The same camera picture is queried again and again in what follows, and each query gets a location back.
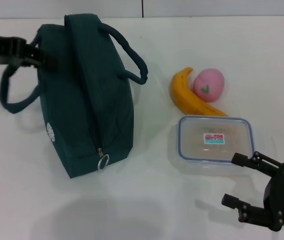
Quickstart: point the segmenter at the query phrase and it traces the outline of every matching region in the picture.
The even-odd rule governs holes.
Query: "yellow banana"
[[[208,105],[188,87],[188,74],[193,69],[187,67],[176,73],[171,82],[171,97],[175,105],[187,115],[225,116],[222,111]]]

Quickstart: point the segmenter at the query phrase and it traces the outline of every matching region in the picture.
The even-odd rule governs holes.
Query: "bag strap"
[[[35,47],[38,43],[38,40],[39,40],[39,35],[37,34],[34,40],[30,43],[30,45]],[[25,109],[32,102],[34,102],[40,95],[39,86],[37,85],[32,91],[31,95],[28,96],[26,99],[16,103],[7,102],[10,77],[16,72],[17,69],[18,69],[17,66],[8,65],[2,74],[0,82],[0,102],[2,106],[12,114],[16,114],[22,111],[23,109]]]
[[[140,85],[145,84],[148,74],[147,66],[143,61],[143,59],[130,47],[125,37],[122,34],[120,34],[116,29],[104,23],[100,24],[99,30],[107,34],[110,34],[112,37],[114,37],[114,39],[122,46],[124,51],[126,51],[126,53],[130,56],[130,58],[132,58],[132,60],[140,69],[141,77],[138,77],[137,75],[133,74],[128,70],[125,70],[123,73],[120,73],[119,77],[129,78]]]

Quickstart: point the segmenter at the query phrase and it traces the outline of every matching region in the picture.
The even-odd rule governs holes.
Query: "white wall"
[[[99,17],[142,17],[141,0],[0,0],[3,18],[62,18],[94,13]]]
[[[284,15],[284,0],[144,0],[145,17]]]
[[[284,0],[143,0],[145,17],[284,15]],[[142,0],[0,0],[2,18],[142,17]]]

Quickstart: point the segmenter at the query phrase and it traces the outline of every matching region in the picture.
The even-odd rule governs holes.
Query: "green lunch bag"
[[[110,35],[140,69],[125,70]],[[8,103],[9,65],[1,78],[0,102],[18,113],[40,97],[47,133],[70,178],[104,169],[125,159],[133,147],[134,109],[128,79],[147,80],[142,58],[114,28],[93,14],[67,15],[64,26],[44,24],[31,46],[54,56],[55,70],[38,68],[31,95]]]

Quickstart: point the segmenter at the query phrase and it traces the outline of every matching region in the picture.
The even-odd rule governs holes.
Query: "black clamp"
[[[57,60],[19,37],[0,36],[0,64],[54,69]]]
[[[242,223],[267,227],[275,232],[284,226],[284,163],[280,163],[259,152],[251,158],[236,153],[232,163],[241,167],[256,169],[271,177],[265,188],[264,208],[251,206],[238,198],[225,194],[222,205],[238,209],[238,220]]]

